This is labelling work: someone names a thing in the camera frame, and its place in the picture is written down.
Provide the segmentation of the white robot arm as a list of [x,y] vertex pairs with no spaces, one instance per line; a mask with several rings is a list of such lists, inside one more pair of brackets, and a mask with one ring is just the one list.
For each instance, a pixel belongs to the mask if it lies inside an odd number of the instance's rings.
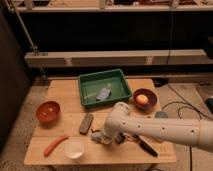
[[213,121],[134,117],[130,115],[129,105],[124,102],[114,105],[102,131],[112,140],[123,132],[213,152]]

